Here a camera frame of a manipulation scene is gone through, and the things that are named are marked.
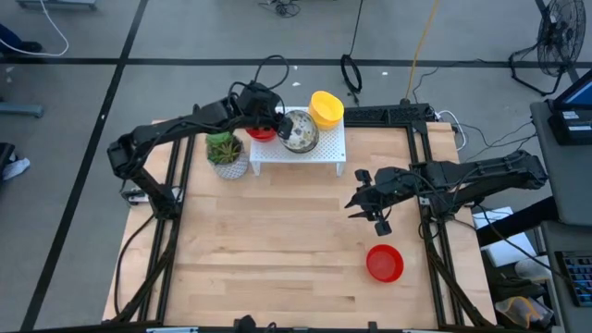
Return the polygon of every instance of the black cable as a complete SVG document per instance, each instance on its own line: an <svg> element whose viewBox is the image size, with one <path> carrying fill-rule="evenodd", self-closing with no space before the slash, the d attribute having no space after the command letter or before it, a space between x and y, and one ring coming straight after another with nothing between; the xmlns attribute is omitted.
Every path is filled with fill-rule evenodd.
<svg viewBox="0 0 592 333"><path fill-rule="evenodd" d="M510 135L512 135L512 134L514 134L514 133L516 133L516 132L518 132L519 130L521 130L521 129L522 129L522 128L524 128L525 126L527 126L527 125L530 125L530 124L532 124L532 123L533 123L533 121L532 121L532 120L526 121L526 122L525 122L524 124L522 124L522 125L521 125L521 126L518 128L518 129L515 129L515 130L511 131L510 133L508 133L508 134L506 134L506 135L502 136L501 138L499 138L499 139L495 140L493 143L491 143L491 145L495 145L496 143L498 143L498 142L500 142L500 141L503 141L504 139L506 139L506 138L507 138L507 137L509 137Z"/></svg>
<svg viewBox="0 0 592 333"><path fill-rule="evenodd" d="M123 179L123 181L121 181L121 187L119 188L119 194L123 193L123 190L125 190L127 183L128 183L127 179Z"/></svg>
<svg viewBox="0 0 592 333"><path fill-rule="evenodd" d="M426 74L422 74L422 76L419 78L419 82L417 82L417 85L416 85L416 86L415 86L415 88L413 88L413 90L412 90L412 92L413 92L413 98L415 99L415 103L416 103L416 104L418 104L418 103L419 103L419 102L418 102L418 98L417 98L416 91L417 91L417 89L419 89L419 87L422 85L422 82L423 82L423 80L424 80L424 77L428 77L428 76L430 76L430 75L434 75L434 74L436 74L436 72L437 72L437 71L438 71L440 68L453 68L453 67L456 67L456 66L458 66L458 65L460 65L460 64L473 64L473 63L477 63L477 62L484 63L484 64L489 64L489 63L492 63L492 61L486 61L486 60L483 60L483 59L480 59L480 58L477 58L477 59L475 59L475 60L461 60L461 61L456 61L456 62L453 62L452 64L450 64L450 65L447 65L447 66L439 66L439 67L436 67L436 68L435 68L434 70L432 70L431 72L429 72L429 73L426 73Z"/></svg>
<svg viewBox="0 0 592 333"><path fill-rule="evenodd" d="M389 207L388 207L388 212L387 212L387 214L385 215L385 220L387 220L387 219L389 218L389 216L390 216L390 212L392 212L392 206L389 206Z"/></svg>
<svg viewBox="0 0 592 333"><path fill-rule="evenodd" d="M547 268L549 270L549 272L551 272L554 276L565 280L568 284L573 285L574 287L576 287L578 289L581 289L585 293L592 294L592 291L588 289L588 286L583 285L583 284L580 284L579 282L572 281L569 277L566 277L561 272L558 272L558 271L554 270L553 268L551 268L551 266L549 266L549 265L541 262L540 260L536 259L534 256L532 256L530 253L526 252L520 246L518 246L518 245L514 244L513 242L509 241L507 237L504 237L495 227L493 227L493 224L491 223L491 221L489 220L489 217L487 216L486 209L481 204L476 204L475 206L477 206L477 207L479 207L481 209L481 211L483 212L483 215L485 216L485 220L489 224L489 227L491 228L491 230L493 231L493 233L495 233L496 236L498 236L501 240L503 240L503 241L507 242L508 244L510 244L514 249L518 250L519 252L521 252L522 254L524 254L525 256L527 256L529 259L531 259L535 263L537 263L537 264L539 264L539 265Z"/></svg>
<svg viewBox="0 0 592 333"><path fill-rule="evenodd" d="M119 311L119 279L120 279L120 277L119 276L121 273L121 262L123 261L123 255L125 254L126 250L130 246L131 241L133 241L133 239L136 238L136 236L138 236L140 234L140 232L142 232L142 230L144 230L146 227L148 227L148 224L150 223L150 221L153 220L153 218L154 218L154 214L150 215L150 217L148 217L146 222L142 223L142 225L136 231L134 231L134 233L131 234L131 236L129 236L128 240L126 240L126 243L123 245L123 248L121 249L121 253L119 253L119 258L117 259L117 266L116 266L116 270L115 270L115 287L113 290L113 307L115 308L115 313L117 315L120 314L120 311Z"/></svg>
<svg viewBox="0 0 592 333"><path fill-rule="evenodd" d="M276 324L276 322L271 322L271 323L269 323L269 325L267 325L267 327L265 328L265 330L263 332L264 333L276 333L276 328L278 328L278 324Z"/></svg>
<svg viewBox="0 0 592 333"><path fill-rule="evenodd" d="M523 146L523 145L524 145L526 142L528 142L530 139L532 139L532 138L536 137L536 135L537 135L537 134L536 134L536 133L534 133L534 134L532 134L532 135L529 135L529 136L527 136L527 137L524 137L524 138L521 138L521 139L517 139L517 140L513 140L513 141L510 141L510 142L503 143L503 144L492 145L491 147L486 147L486 148L483 148L481 151L479 151L479 153L477 153L477 154L474 154L473 156L471 156L471 157L467 158L467 159L465 160L465 162L468 162L470 159L473 159L473 158L475 158L475 157L477 157L477 156L481 155L481 153L483 153L484 151L486 151L486 150L488 150L488 149L491 149L491 148L500 148L500 147L505 147L505 146L507 146L507 145L514 144L514 143L517 143L517 142L520 142L520 143L521 143L521 144L518 146L518 148L516 149L516 150L519 150L520 148L522 148L522 146Z"/></svg>
<svg viewBox="0 0 592 333"><path fill-rule="evenodd" d="M264 8L266 10L269 10L271 12L276 13L276 15L278 15L281 18L284 19L289 19L289 18L293 18L296 15L298 15L298 13L300 13L300 6L294 4L293 2L297 1L297 0L288 0L287 3L282 2L281 0L273 0L270 3L258 3L257 5L259 5L261 8Z"/></svg>
<svg viewBox="0 0 592 333"><path fill-rule="evenodd" d="M348 53L348 56L351 56L353 53L353 46L355 45L355 37L358 35L358 24L360 24L360 15L362 14L362 4L364 0L360 0L360 7L358 8L358 18L355 20L355 29L353 30L353 40L351 41L351 50Z"/></svg>
<svg viewBox="0 0 592 333"><path fill-rule="evenodd" d="M466 226L467 228L471 228L472 230L477 230L477 228L475 228L475 226L470 225L464 221L461 221L460 219L457 219L456 217L454 217L452 219L452 221L457 222L458 224L462 224L462 225Z"/></svg>
<svg viewBox="0 0 592 333"><path fill-rule="evenodd" d="M432 238L430 239L431 241L435 240L437 236L439 236L441 228L440 228L440 222L436 222L436 224L438 225L438 230L436 231L435 234L432 235ZM423 220L420 220L419 225L417 226L417 234L419 235L420 239L424 239L424 232L422 231L422 226L424 225Z"/></svg>
<svg viewBox="0 0 592 333"><path fill-rule="evenodd" d="M257 67L257 71L255 72L255 78L253 79L253 81L254 82L257 82L257 79L259 78L259 72L261 71L261 68L263 68L263 66L265 65L265 63L268 60L274 59L274 58L280 59L284 63L284 65L286 66L286 74L284 74L284 77L281 79L280 82L272 85L271 87L268 87L267 88L268 90L273 90L273 89L276 89L277 87L279 87L288 78L288 74L290 74L290 64L288 63L288 60L286 60L285 57L283 57L281 55L270 55L267 58L263 59L263 61L261 62L261 64L259 64L259 66Z"/></svg>
<svg viewBox="0 0 592 333"><path fill-rule="evenodd" d="M263 68L263 66L267 63L268 60L274 59L274 58L277 58L277 59L282 60L282 62L286 66L286 73L284 74L284 77L278 83L276 83L276 84L274 84L274 85L272 85L271 87L268 87L268 88L265 87L264 89L260 89L258 87L253 86L253 83L256 83L257 80L259 79L259 73L261 72L261 68ZM235 92L233 92L234 87L237 86L237 85L240 85L240 86L242 86L244 88L251 89L251 90L254 90L254 91L271 92L272 89L276 89L278 86L280 86L281 84L283 84L286 81L286 79L288 78L288 75L289 74L290 74L290 64L288 63L288 60L286 60L286 58L283 57L282 55L270 55L270 56L266 57L265 59L263 59L263 61L259 64L259 66L257 67L257 70L255 71L255 76L254 76L253 80L251 81L251 83L247 84L247 83L240 82L240 81L234 81L234 82L232 82L232 84L230 84L230 87L228 88L227 98L228 98L229 101L230 101L230 99L233 96L235 96L236 98L238 98L238 95ZM285 115L286 114L286 104L284 103L284 100L281 98L281 96L278 95L277 97L279 98L279 101L281 102L282 111L283 111L283 113ZM244 112L240 108L239 108L239 112L244 115ZM267 113L269 114L269 116L272 119L275 119L274 118L274 112L275 112L275 110L267 109Z"/></svg>
<svg viewBox="0 0 592 333"><path fill-rule="evenodd" d="M495 214L504 214L504 215L506 215L506 216L510 216L510 215L512 214L512 213L508 213L508 212L500 212L500 211L496 211L496 210L493 210L493 209L489 209L489 212L491 212L491 213L495 213ZM473 216L473 218L474 218L474 219L485 219L484 217L475 217L475 216Z"/></svg>
<svg viewBox="0 0 592 333"><path fill-rule="evenodd" d="M473 126L473 125L468 125L468 124L463 124L463 123L459 123L460 126L464 127L464 128L469 128L469 129L473 129L479 132L479 134L481 135L481 138L483 139L483 143L485 144L485 146L490 147L491 144L487 143L487 139L485 137L485 133L483 133L483 131L478 128L477 126Z"/></svg>
<svg viewBox="0 0 592 333"><path fill-rule="evenodd" d="M351 49L347 55L342 55L339 64L341 65L341 75L343 76L343 80L345 80L345 85L348 87L350 91L349 95L353 97L353 101L356 105L360 105L360 100L358 99L357 94L362 91L362 74L360 73L360 69L358 69L355 62L352 59L353 47L355 46L355 39L358 35L358 25L360 24L360 16L362 14L362 4L364 0L360 0L360 7L358 8L358 18L355 20L355 29L353 30L353 38L351 40ZM355 86L348 75L347 70L345 70L345 66L351 66L351 70L353 70L353 75L355 75L355 79L358 82L358 85Z"/></svg>

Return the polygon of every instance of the fan grille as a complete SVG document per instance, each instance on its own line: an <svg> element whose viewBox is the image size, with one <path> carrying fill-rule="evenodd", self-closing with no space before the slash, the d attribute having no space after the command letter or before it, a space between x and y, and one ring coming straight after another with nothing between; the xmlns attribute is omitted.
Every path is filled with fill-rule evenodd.
<svg viewBox="0 0 592 333"><path fill-rule="evenodd" d="M582 0L552 0L538 27L536 53L541 70L558 77L580 56L586 33Z"/></svg>

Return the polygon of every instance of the gray floor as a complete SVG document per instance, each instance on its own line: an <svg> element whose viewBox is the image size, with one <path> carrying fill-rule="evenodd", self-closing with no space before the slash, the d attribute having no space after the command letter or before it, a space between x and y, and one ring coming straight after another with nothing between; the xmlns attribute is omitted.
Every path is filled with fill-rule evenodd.
<svg viewBox="0 0 592 333"><path fill-rule="evenodd" d="M292 19L278 18L256 2L150 0L130 56L339 58L349 50L357 1L303 0L302 13ZM68 57L117 57L138 3L103 0L98 1L97 12L51 8L50 12L70 40ZM430 0L365 2L354 57L411 59L431 4ZM534 0L444 1L421 59L505 60L511 51L535 40L538 20ZM25 39L41 41L50 52L63 47L38 11L3 1L0 22ZM585 47L580 59L592 60L592 48ZM5 68L13 69L5 73ZM41 119L0 116L0 142L16 144L32 164L0 191L0 331L7 331L19 329L22 322L115 67L0 69L0 92L7 100L39 103L46 110ZM431 70L419 68L415 82ZM37 328L94 324L101 319L129 210L117 195L120 182L109 168L107 145L137 125L185 115L194 103L220 98L231 82L249 80L254 71L255 67L223 66L125 68ZM394 104L404 95L408 68L361 71L361 105ZM520 73L535 84L549 87L553 82L538 69ZM274 82L281 74L280 67L265 68L262 81ZM566 79L561 87L568 85ZM287 105L307 105L317 90L330 91L352 105L339 67L293 68L286 83L277 88ZM418 96L437 110L454 112L462 123L481 128L490 142L528 121L529 104L541 100L512 81L506 68L441 68L425 78ZM484 147L477 132L467 132L469 142L460 151L461 159ZM533 132L534 127L528 126L511 138ZM516 147L488 150L481 157L508 154ZM536 139L524 148L540 154ZM548 195L549 188L506 191L487 198L487 205L520 209Z"/></svg>

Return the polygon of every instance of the yellow container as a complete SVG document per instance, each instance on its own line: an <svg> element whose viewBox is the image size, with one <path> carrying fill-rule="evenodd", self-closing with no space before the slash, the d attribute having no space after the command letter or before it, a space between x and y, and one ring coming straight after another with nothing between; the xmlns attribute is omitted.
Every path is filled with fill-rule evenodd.
<svg viewBox="0 0 592 333"><path fill-rule="evenodd" d="M321 130L335 128L343 118L343 103L328 92L315 92L308 105L308 112Z"/></svg>

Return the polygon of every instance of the wooden tabletop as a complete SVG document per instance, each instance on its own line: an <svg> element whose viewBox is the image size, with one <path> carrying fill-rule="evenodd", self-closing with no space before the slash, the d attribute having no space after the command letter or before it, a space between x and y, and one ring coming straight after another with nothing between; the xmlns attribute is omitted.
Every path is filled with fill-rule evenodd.
<svg viewBox="0 0 592 333"><path fill-rule="evenodd" d="M457 161L450 124L430 123L428 128L434 160ZM248 136L242 130L236 134L248 148ZM366 328L368 321L376 321L380 328L437 328L426 249L417 234L417 201L392 207L393 232L385 237L376 235L374 223L347 218L359 210L343 209L359 186L354 170L365 168L374 176L380 167L408 168L405 130L346 129L346 146L341 178L334 165L299 164L262 165L259 177L249 170L240 179L224 180L207 163L204 136L199 135L166 325L229 327L235 318L252 315L258 326L275 321L279 327ZM170 149L171 144L157 146L145 165L158 180L164 181ZM132 208L123 241L151 213L147 204ZM457 218L473 225L468 209ZM154 226L126 253L119 306L144 280ZM483 316L495 322L475 232L455 222L447 228L459 284ZM394 283L377 282L366 271L365 255L380 243L394 246L403 257L404 272ZM452 323L448 289L441 282ZM159 289L157 282L154 296ZM114 316L112 297L113 286L105 319Z"/></svg>

